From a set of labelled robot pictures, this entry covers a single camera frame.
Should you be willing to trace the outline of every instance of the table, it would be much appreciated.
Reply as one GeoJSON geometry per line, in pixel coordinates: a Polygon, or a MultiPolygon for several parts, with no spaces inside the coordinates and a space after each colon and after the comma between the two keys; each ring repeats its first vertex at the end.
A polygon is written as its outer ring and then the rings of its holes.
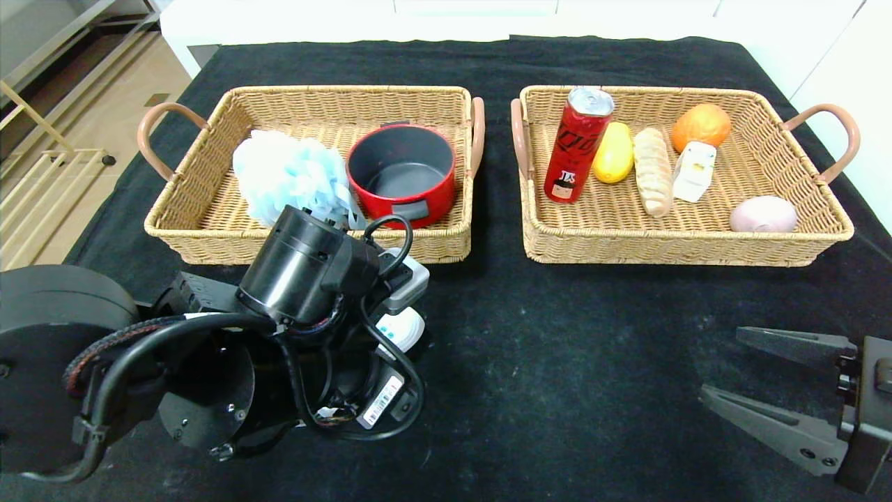
{"type": "MultiPolygon", "coordinates": [[[[227,46],[180,101],[207,116],[228,89],[270,84],[461,85],[487,104],[475,184],[473,250],[431,267],[418,307],[434,342],[419,364],[429,401],[419,422],[374,444],[295,431],[249,461],[212,462],[176,445],[157,420],[116,443],[74,487],[4,476],[2,499],[102,500],[888,500],[813,478],[708,412],[717,387],[837,420],[832,374],[741,346],[755,325],[892,337],[892,239],[845,177],[833,190],[855,236],[806,268],[542,265],[524,256],[508,103],[526,85],[746,88],[784,120],[795,110],[741,46],[512,38],[459,42],[227,46]]],[[[153,135],[176,165],[194,126],[169,116],[153,135]]],[[[819,169],[832,159],[805,127],[819,169]]],[[[244,267],[187,266],[143,219],[161,179],[131,163],[68,262],[151,301],[178,270],[237,282],[244,267]]]]}

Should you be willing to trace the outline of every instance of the black cylinder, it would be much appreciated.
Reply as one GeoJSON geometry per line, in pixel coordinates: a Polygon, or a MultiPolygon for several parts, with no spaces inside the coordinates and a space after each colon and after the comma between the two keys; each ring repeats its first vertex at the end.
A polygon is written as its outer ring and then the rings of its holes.
{"type": "Polygon", "coordinates": [[[276,322],[314,324],[331,312],[335,293],[321,281],[344,235],[287,205],[239,284],[238,298],[276,322]]]}
{"type": "Polygon", "coordinates": [[[0,439],[4,472],[51,471],[80,459],[71,441],[79,399],[62,374],[99,338],[138,321],[114,280],[70,265],[0,273],[0,439]]]}

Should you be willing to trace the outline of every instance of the pink basket handle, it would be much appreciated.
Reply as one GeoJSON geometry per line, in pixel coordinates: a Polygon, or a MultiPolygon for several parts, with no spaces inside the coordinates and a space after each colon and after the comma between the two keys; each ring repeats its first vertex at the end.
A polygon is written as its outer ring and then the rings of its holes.
{"type": "Polygon", "coordinates": [[[206,120],[200,117],[198,113],[193,112],[179,103],[161,103],[149,108],[149,111],[145,113],[145,117],[139,122],[139,127],[136,128],[136,144],[139,145],[139,151],[143,153],[143,157],[145,157],[145,160],[149,165],[151,165],[162,178],[170,181],[170,177],[173,176],[173,171],[158,157],[158,155],[155,154],[154,150],[152,150],[152,146],[149,144],[149,133],[152,131],[152,128],[155,126],[158,119],[166,112],[180,112],[185,115],[187,119],[192,121],[193,124],[202,129],[210,129],[211,126],[206,120]]]}
{"type": "Polygon", "coordinates": [[[471,100],[473,106],[471,112],[474,115],[474,132],[471,137],[471,164],[467,176],[471,179],[477,175],[480,162],[483,160],[483,137],[486,133],[486,117],[483,111],[483,98],[475,97],[471,100]]]}
{"type": "Polygon", "coordinates": [[[511,133],[514,136],[514,154],[517,156],[517,169],[524,180],[531,180],[530,156],[526,145],[526,131],[524,130],[524,112],[520,105],[520,99],[511,100],[511,133]]]}
{"type": "Polygon", "coordinates": [[[846,152],[836,161],[836,163],[828,167],[826,171],[818,176],[818,180],[830,183],[839,176],[848,163],[852,162],[852,159],[855,158],[855,154],[858,153],[858,148],[861,147],[861,131],[858,129],[858,124],[855,123],[855,119],[852,118],[852,115],[850,115],[849,112],[843,110],[839,106],[831,105],[829,103],[812,106],[808,110],[805,110],[799,115],[784,122],[783,128],[785,130],[793,130],[818,112],[833,113],[836,118],[842,122],[842,127],[845,128],[846,134],[848,135],[848,147],[846,148],[846,152]]]}

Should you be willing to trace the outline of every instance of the toy orange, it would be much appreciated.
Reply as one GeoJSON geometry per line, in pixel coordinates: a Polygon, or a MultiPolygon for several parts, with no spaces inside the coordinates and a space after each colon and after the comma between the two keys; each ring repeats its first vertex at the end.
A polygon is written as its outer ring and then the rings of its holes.
{"type": "Polygon", "coordinates": [[[690,141],[718,147],[731,132],[731,117],[722,108],[703,103],[688,110],[672,127],[672,146],[681,152],[690,141]]]}

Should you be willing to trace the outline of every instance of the wicker basket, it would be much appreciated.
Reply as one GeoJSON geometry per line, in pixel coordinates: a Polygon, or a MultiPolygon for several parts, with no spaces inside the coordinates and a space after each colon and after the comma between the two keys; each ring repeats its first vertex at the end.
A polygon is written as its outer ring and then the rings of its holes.
{"type": "MultiPolygon", "coordinates": [[[[859,144],[851,117],[818,105],[783,122],[768,101],[743,90],[603,87],[616,103],[614,118],[635,134],[657,127],[669,138],[675,121],[699,103],[720,105],[731,116],[731,135],[718,148],[713,183],[696,204],[676,199],[660,219],[641,205],[634,175],[615,184],[593,177],[574,204],[556,204],[542,190],[566,96],[572,87],[532,86],[511,103],[520,167],[526,254],[542,263],[714,264],[804,266],[854,229],[827,184],[859,144]],[[849,148],[824,174],[814,168],[790,131],[822,111],[836,114],[849,148]],[[775,195],[797,209],[791,233],[731,231],[731,211],[744,200],[775,195]]],[[[678,155],[669,155],[674,163],[678,155]]]]}
{"type": "MultiPolygon", "coordinates": [[[[463,260],[471,250],[474,176],[483,152],[483,100],[457,87],[294,86],[228,91],[204,121],[183,105],[164,103],[139,125],[137,142],[167,185],[145,218],[145,231],[161,238],[189,264],[250,264],[268,234],[248,216],[232,172],[232,154],[251,130],[281,130],[317,138],[346,156],[358,138],[382,123],[409,120],[437,129],[455,147],[456,198],[448,215],[415,230],[412,256],[428,264],[463,260]],[[152,151],[148,133],[174,110],[202,128],[172,172],[152,151]]],[[[361,232],[353,231],[353,237],[361,232]]],[[[404,230],[381,229],[383,247],[401,246],[404,230]]]]}

